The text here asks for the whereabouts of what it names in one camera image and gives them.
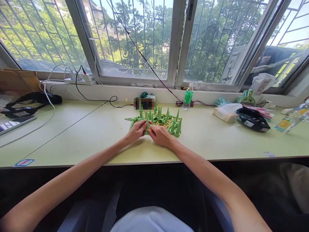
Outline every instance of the window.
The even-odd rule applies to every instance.
[[[282,87],[308,57],[309,4],[305,0],[292,0],[289,5],[268,0],[198,0],[195,7],[194,22],[185,21],[177,87],[195,82],[200,89],[239,91],[259,73],[275,76],[274,87]]]
[[[87,62],[65,1],[8,0],[0,6],[0,40],[22,69]]]
[[[232,92],[269,73],[276,81],[268,93],[281,94],[309,63],[308,0],[7,0],[0,6],[0,55],[26,70],[82,64],[107,84],[194,82],[201,90]]]
[[[134,42],[157,75],[167,80],[173,0],[115,0],[109,4],[106,0],[83,0],[101,74],[157,79]],[[130,32],[133,42],[118,17]]]
[[[262,72],[276,77],[273,87],[285,85],[309,55],[308,12],[308,2],[291,1],[245,85],[251,85],[253,77]]]

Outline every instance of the person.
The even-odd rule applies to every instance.
[[[4,232],[34,231],[52,209],[78,189],[103,164],[144,136],[146,127],[146,120],[136,122],[128,134],[114,145],[81,161],[27,196],[2,217],[1,229]],[[148,133],[155,143],[172,150],[197,178],[223,201],[235,232],[271,231],[246,194],[210,162],[182,145],[165,127],[150,125]],[[153,206],[127,213],[117,221],[111,231],[193,230],[165,209]]]

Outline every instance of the power strip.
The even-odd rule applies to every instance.
[[[86,82],[84,80],[80,80],[76,82],[76,80],[71,80],[70,78],[64,79],[64,82],[68,84],[82,84],[82,85],[95,85],[97,83],[96,81]]]

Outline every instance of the lemon slice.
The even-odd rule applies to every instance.
[[[287,128],[290,125],[291,125],[290,122],[287,120],[281,120],[281,122],[278,123],[278,126],[281,128]]]
[[[298,111],[298,113],[300,115],[304,115],[307,112],[308,109],[301,109],[300,111]]]

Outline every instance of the smartphone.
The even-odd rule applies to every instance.
[[[34,119],[36,119],[36,116],[23,116],[16,118],[12,121],[3,123],[0,125],[0,135],[5,134],[6,132],[9,132],[17,127],[20,127]]]

